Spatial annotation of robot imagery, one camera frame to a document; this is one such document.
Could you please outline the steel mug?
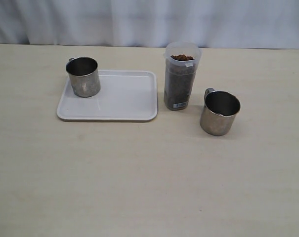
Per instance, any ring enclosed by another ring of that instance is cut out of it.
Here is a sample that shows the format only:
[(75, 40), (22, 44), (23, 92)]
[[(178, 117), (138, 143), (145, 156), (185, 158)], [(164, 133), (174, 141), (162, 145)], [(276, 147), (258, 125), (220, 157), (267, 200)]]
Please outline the steel mug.
[(200, 126), (210, 135), (223, 136), (230, 131), (240, 109), (241, 103), (233, 94), (207, 88), (204, 94)]
[(100, 91), (98, 63), (93, 58), (70, 58), (65, 69), (75, 95), (88, 98)]

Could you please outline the white plastic tray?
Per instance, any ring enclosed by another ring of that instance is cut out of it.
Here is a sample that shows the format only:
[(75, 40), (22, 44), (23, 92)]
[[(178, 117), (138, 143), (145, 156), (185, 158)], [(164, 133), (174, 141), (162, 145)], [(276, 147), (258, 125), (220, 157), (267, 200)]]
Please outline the white plastic tray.
[(158, 114), (157, 78), (150, 71), (100, 70), (101, 90), (88, 98), (73, 93), (69, 80), (56, 114), (64, 121), (140, 121)]

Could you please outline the translucent plastic container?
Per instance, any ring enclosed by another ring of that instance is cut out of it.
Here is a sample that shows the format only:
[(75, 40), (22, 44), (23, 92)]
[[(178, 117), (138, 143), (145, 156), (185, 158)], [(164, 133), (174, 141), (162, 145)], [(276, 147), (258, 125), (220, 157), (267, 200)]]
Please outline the translucent plastic container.
[(202, 52), (191, 42), (172, 42), (167, 45), (165, 58), (164, 103), (172, 111), (188, 106), (195, 74)]

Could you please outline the white curtain backdrop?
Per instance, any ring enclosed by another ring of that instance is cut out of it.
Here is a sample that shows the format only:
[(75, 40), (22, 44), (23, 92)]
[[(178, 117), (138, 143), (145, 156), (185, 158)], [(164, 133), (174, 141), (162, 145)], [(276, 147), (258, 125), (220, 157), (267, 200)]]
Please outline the white curtain backdrop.
[(0, 43), (299, 49), (299, 0), (0, 0)]

